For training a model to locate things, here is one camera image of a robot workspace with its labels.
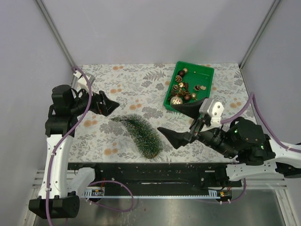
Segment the small green christmas tree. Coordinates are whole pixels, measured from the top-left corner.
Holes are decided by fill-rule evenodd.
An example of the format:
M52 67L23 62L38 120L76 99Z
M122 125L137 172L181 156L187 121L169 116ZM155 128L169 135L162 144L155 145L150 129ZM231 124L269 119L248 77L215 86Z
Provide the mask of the small green christmas tree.
M120 115L111 119L127 130L145 159L154 159L163 151L163 142L152 125L137 114Z

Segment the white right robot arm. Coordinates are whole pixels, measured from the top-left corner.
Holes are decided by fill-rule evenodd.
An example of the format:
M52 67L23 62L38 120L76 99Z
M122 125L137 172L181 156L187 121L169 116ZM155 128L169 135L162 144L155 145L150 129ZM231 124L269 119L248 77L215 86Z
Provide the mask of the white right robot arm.
M228 131L222 129L224 107L213 98L175 104L172 108L193 119L188 132L179 133L159 127L160 131L178 149L194 141L212 148L225 158L235 159L236 164L227 164L215 170L214 181L225 186L261 174L281 174L285 178L300 178L301 147L283 144L263 132L260 125L243 117L230 120Z

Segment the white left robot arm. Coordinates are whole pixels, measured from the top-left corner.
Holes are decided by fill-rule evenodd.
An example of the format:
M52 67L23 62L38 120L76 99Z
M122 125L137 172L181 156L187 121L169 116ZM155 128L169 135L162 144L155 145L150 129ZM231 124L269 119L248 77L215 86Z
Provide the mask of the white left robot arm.
M100 172L84 167L71 182L67 182L68 159L75 137L75 129L87 112L109 116L119 103L108 99L103 91L89 93L59 85L52 90L52 105L45 123L47 159L40 191L29 201L29 210L42 219L75 218L80 198L88 185L101 183Z

